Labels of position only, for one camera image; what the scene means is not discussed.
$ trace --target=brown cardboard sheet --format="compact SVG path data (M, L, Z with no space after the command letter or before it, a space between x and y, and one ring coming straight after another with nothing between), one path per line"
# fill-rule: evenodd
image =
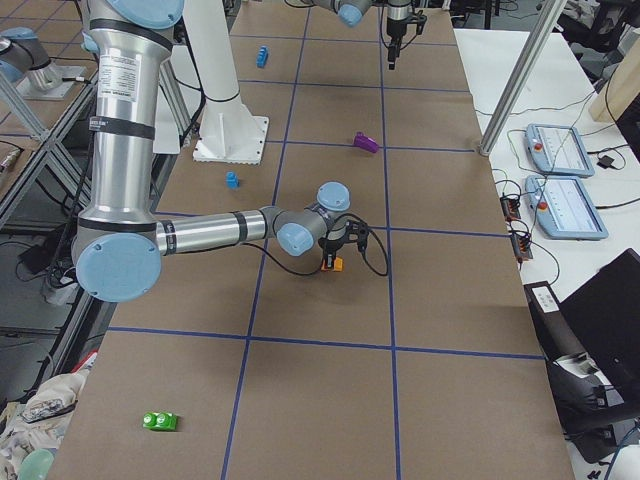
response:
M398 354L405 480L570 480L540 362Z
M110 332L82 394L53 479L217 478L244 342ZM176 432L142 428L148 411Z
M476 153L387 152L395 227L506 233L489 160Z
M392 248L399 345L540 354L507 238L393 232Z
M185 150L159 218L299 210L342 181L392 277L353 245L342 273L308 278L246 246L164 259L151 292L118 306L49 480L572 477L448 13L428 14L381 78L376 10L348 29L243 4L232 43L243 101L271 117L265 157ZM357 131L387 148L351 147ZM317 248L268 249L298 272L319 263ZM367 257L383 269L373 238ZM143 430L152 409L181 415L179 431Z

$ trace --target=blue joint cap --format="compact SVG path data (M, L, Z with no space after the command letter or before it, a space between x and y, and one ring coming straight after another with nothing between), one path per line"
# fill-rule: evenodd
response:
M226 181L229 188L238 188L240 186L240 180L235 172L227 172Z
M107 0L113 9L136 25L151 30L173 27L182 17L184 0Z
M358 7L346 4L338 10L338 17L348 27L355 27L362 20L362 12Z
M38 36L33 30L27 27L14 27L0 32L0 35L9 40L36 40Z
M302 225L285 223L276 234L280 246L292 257L299 257L313 247L313 235Z
M318 189L318 203L327 210L344 212L351 206L349 189L339 182L327 182Z
M76 264L78 283L105 302L144 295L160 276L158 247L136 233L112 233L91 242Z
M100 49L98 48L98 44L95 42L91 35L88 35L82 32L82 37L84 41L82 42L82 48L90 53L100 53Z
M269 58L269 48L265 45L260 47L258 50L258 56L256 57L256 65L258 68L264 68L267 64L267 59Z
M3 62L2 60L0 60L0 72L2 72L11 83L17 82L22 78L22 72L20 70L10 63Z

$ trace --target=robot arm label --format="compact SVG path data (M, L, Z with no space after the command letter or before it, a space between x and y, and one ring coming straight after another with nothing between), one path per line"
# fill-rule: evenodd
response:
M117 55L100 56L98 98L135 102L138 98L140 61Z

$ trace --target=gray floor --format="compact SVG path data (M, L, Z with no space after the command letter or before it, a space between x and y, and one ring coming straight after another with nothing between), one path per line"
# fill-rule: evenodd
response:
M537 6L540 0L507 0L500 3L500 15L491 17L491 30L509 30L530 32L539 19ZM484 28L484 12L470 14L466 21L460 19L455 23L456 28ZM581 54L580 64L596 77L601 77L606 66L611 64L607 55L574 44L571 49Z

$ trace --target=blue tape grid line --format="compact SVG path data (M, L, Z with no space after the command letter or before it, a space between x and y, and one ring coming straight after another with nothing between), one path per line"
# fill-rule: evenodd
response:
M294 85L294 82L285 82L282 80L261 80L261 79L243 79L238 83L262 83L267 85ZM305 87L331 87L331 88L365 88L377 90L386 88L387 90L406 90L413 92L443 92L443 93L470 93L467 90L457 90L451 88L427 88L427 87L380 87L378 85L338 85L334 83L313 83L313 82L296 82L296 85Z
M284 143L283 140L267 140L267 143ZM328 143L328 142L309 142L304 140L287 140L289 145L310 145L310 146L318 146L318 147L349 147L352 148L353 145L350 143ZM387 150L413 150L418 152L449 152L449 153L476 153L475 150L471 148L442 148L442 147L396 147L396 146L386 146Z
M381 23L382 12L377 10L378 23ZM396 321L393 294L393 255L391 243L391 208L389 202L389 165L387 161L387 120L385 116L385 98L384 98L384 45L382 41L378 41L379 55L379 73L380 73L380 102L382 115L382 155L384 165L384 204L386 218L386 235L387 235L387 255L389 257L389 327L391 329L391 387L393 394L393 433L395 441L396 454L396 480L402 480L402 452L400 448L400 400L398 398L398 359L396 354Z
M7 16L5 16L2 20L0 20L0 25L2 25L4 23L5 20L8 20L9 18L12 18L12 15L14 13L16 13L18 10L20 10L22 7L24 7L26 5L26 3L29 0L23 0L20 5L18 5L16 8L14 8Z
M250 34L232 33L230 36L237 37L237 38L264 38L265 40L302 40L302 38L300 37L292 37L287 35L250 35ZM380 40L358 40L358 39L350 39L350 38L305 37L304 39L314 41L314 42L344 42L344 43L371 43L371 44L380 43ZM418 40L414 41L412 45L427 45L431 47L457 47L458 46L455 43L421 42Z
M501 352L480 352L474 350L455 350L448 348L428 348L428 347L411 347L396 345L380 345L375 343L356 343L356 342L335 342L325 340L310 340L304 338L284 338L284 337L267 337L261 335L239 335L232 333L216 333L216 332L197 332L186 330L169 330L162 328L139 328L139 327L109 327L107 330L110 332L120 333L147 333L151 335L169 335L176 337L200 337L200 338L215 338L218 340L239 340L262 343L284 343L292 345L311 345L319 347L334 347L334 348L355 348L364 350L382 350L391 352L396 350L398 352L413 352L413 353L425 353L434 355L454 355L463 357L486 357L486 358L506 358L512 360L544 360L542 355L531 355L526 353L501 353Z
M307 17L305 20L305 25L304 25L304 36L306 37L307 35L307 29L309 27L309 11L307 11ZM283 147L282 147L282 151L280 152L280 162L278 165L278 172L276 175L276 181L275 181L275 186L273 189L273 198L272 198L272 203L275 204L276 199L278 197L278 188L280 186L280 177L282 175L282 168L283 168L283 164L284 164L284 156L285 156L285 151L287 148L287 138L289 136L289 128L291 126L291 117L293 115L293 107L295 104L295 98L296 98L296 90L297 90L297 85L298 85L298 79L300 78L300 67L302 65L302 54L304 52L304 38L301 42L300 45L300 54L298 56L298 66L296 69L296 77L295 77L295 82L293 85L293 92L291 94L291 103L289 104L289 113L288 113L288 117L287 117L287 124L286 124L286 128L285 128L285 133L284 133L284 141L283 141ZM268 246L268 240L265 242L265 248ZM228 468L229 468L229 459L231 457L231 449L233 447L233 435L235 432L235 425L236 425L236 420L238 417L238 410L239 410L239 406L240 406L240 397L242 395L242 387L244 384L244 375L246 372L246 367L247 367L247 360L249 358L249 350L251 347L251 341L252 341L252 332L253 332L253 325L255 322L255 318L256 318L256 311L257 311L257 307L258 307L258 298L260 295L260 287L262 286L262 278L264 275L264 265L266 262L266 255L263 254L262 255L262 260L260 261L260 269L258 271L258 280L256 282L256 290L255 290L255 294L253 297L253 305L251 308L251 318L249 320L249 327L247 329L247 338L245 341L245 348L244 348L244 354L242 357L242 365L240 367L240 376L238 378L238 385L236 388L236 397L234 400L234 405L233 405L233 413L231 416L231 423L229 425L229 435L227 437L227 446L225 449L225 455L224 455L224 461L223 461L223 465L222 465L222 472L220 474L220 480L226 480L227 478L227 472L228 472Z

